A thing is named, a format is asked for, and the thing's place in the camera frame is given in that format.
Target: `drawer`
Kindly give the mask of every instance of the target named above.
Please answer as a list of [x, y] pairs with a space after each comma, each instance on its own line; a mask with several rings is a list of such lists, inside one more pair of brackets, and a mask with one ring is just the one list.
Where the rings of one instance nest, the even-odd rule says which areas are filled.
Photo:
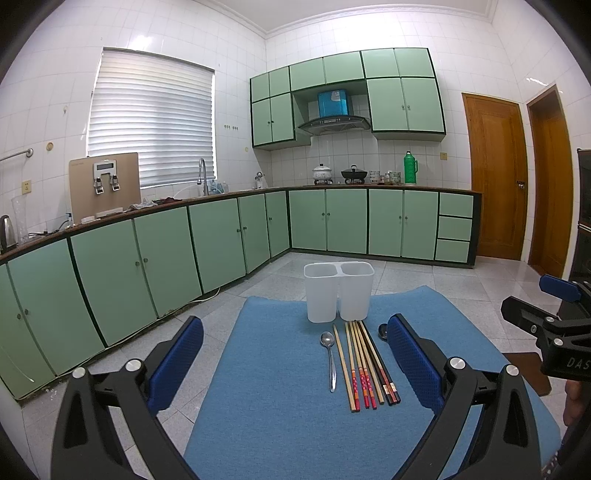
[[442, 193], [439, 196], [439, 215], [452, 215], [472, 218], [472, 195], [461, 193]]
[[469, 240], [472, 237], [472, 220], [469, 218], [439, 217], [438, 238]]
[[469, 247], [470, 242], [460, 242], [457, 240], [437, 240], [435, 260], [466, 263], [468, 261]]

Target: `faucet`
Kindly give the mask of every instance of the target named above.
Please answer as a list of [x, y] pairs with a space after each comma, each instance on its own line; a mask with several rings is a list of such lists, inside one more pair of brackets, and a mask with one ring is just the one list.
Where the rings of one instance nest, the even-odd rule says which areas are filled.
[[203, 194], [208, 197], [209, 196], [209, 189], [207, 188], [207, 169], [205, 168], [205, 160], [201, 158], [199, 160], [199, 180], [197, 181], [197, 185], [201, 185], [201, 169], [203, 168]]

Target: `spoon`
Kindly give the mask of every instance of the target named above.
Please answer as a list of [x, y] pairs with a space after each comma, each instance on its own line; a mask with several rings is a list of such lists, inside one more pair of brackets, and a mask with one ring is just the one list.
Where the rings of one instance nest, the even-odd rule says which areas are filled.
[[335, 336], [330, 332], [324, 332], [320, 335], [320, 343], [327, 348], [329, 351], [329, 361], [330, 361], [330, 391], [334, 392], [336, 388], [336, 368], [335, 368], [335, 359], [332, 355], [332, 347], [335, 344]]

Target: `blue mat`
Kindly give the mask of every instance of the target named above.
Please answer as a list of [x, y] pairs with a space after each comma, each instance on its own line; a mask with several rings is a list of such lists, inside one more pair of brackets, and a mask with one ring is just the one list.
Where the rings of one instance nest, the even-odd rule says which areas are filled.
[[[351, 413], [336, 346], [337, 390], [328, 386], [320, 334], [332, 324], [307, 320], [306, 302], [247, 299], [203, 401], [184, 457], [202, 480], [391, 480], [433, 413], [419, 403], [377, 328], [402, 313], [446, 356], [500, 371], [503, 355], [447, 299], [428, 287], [371, 298], [366, 325], [402, 403]], [[346, 348], [345, 327], [337, 321]], [[550, 412], [529, 388], [541, 461], [560, 446]], [[457, 472], [480, 412], [472, 407], [441, 478]]]

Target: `green thermos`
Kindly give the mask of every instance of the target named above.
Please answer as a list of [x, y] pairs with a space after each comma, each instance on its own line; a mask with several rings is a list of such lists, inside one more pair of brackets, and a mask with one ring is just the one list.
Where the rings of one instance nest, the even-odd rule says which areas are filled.
[[418, 162], [414, 159], [410, 150], [404, 156], [404, 183], [416, 183]]

